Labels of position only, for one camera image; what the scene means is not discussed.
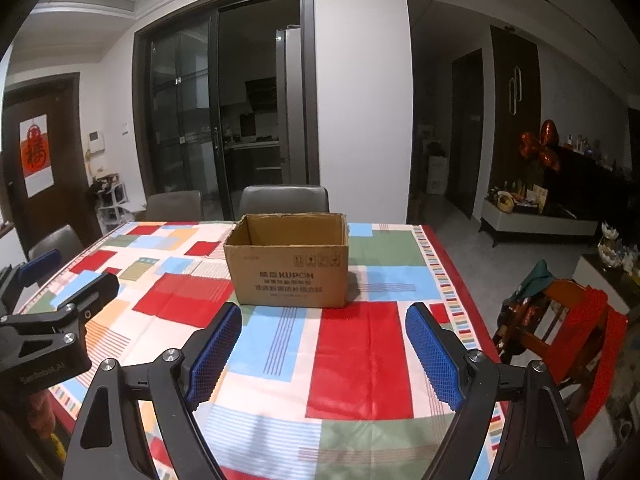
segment cabinet handle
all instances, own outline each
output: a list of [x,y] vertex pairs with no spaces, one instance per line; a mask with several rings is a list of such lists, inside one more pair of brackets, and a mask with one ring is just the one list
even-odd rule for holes
[[518,102],[522,101],[522,72],[519,66],[513,67],[514,88],[518,96]]
[[516,81],[512,77],[509,79],[509,115],[516,114],[515,86]]
[[213,127],[213,151],[216,152],[216,155],[219,155],[220,145],[218,143],[218,128],[216,126]]

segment ceiling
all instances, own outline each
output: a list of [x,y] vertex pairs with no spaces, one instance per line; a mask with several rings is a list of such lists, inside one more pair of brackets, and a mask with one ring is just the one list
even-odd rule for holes
[[640,94],[640,43],[610,0],[436,0],[555,47],[623,99]]
[[10,72],[51,64],[98,62],[131,26],[126,16],[94,12],[31,13],[14,40]]
[[[41,0],[18,32],[10,72],[36,68],[39,64],[100,61],[113,43],[142,15],[166,0]],[[265,12],[256,14],[236,9],[241,28],[234,34],[256,41],[265,28],[273,28],[270,12],[282,12],[286,24],[298,22],[297,7],[286,2],[270,2]]]
[[451,60],[461,45],[473,43],[489,25],[504,25],[485,14],[434,0],[407,0],[407,6],[416,66],[442,58]]

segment cardboard carton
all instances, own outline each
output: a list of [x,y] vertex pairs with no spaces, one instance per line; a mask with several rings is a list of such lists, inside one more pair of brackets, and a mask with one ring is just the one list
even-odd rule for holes
[[239,303],[344,306],[348,240],[341,214],[243,216],[224,245]]

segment tablecloth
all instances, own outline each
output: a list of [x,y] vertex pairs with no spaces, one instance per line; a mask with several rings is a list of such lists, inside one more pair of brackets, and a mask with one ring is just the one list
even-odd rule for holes
[[[86,326],[93,367],[51,389],[65,413],[78,416],[103,359],[152,361],[180,348],[223,302],[236,301],[223,251],[232,227],[126,224],[26,303],[24,312],[51,311],[100,272],[120,280],[117,298]],[[352,223],[349,245],[347,307],[241,305],[241,336],[195,413],[230,480],[421,478],[453,414],[406,337],[407,308],[423,301],[468,349],[493,350],[428,227]],[[159,477],[175,478],[151,403],[141,402],[141,412]],[[503,421],[496,404],[474,480],[488,477]]]

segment metal screw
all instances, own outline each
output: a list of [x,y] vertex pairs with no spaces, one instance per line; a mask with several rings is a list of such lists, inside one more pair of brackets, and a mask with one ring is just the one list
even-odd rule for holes
[[531,362],[531,367],[537,372],[544,372],[546,370],[546,365],[538,359]]
[[480,363],[486,359],[486,355],[484,355],[479,350],[470,350],[469,351],[469,359],[471,359],[475,363]]
[[116,359],[108,358],[100,363],[100,368],[105,372],[108,372],[116,365]]
[[169,348],[162,354],[162,359],[169,363],[175,361],[178,357],[180,357],[180,351],[177,348]]

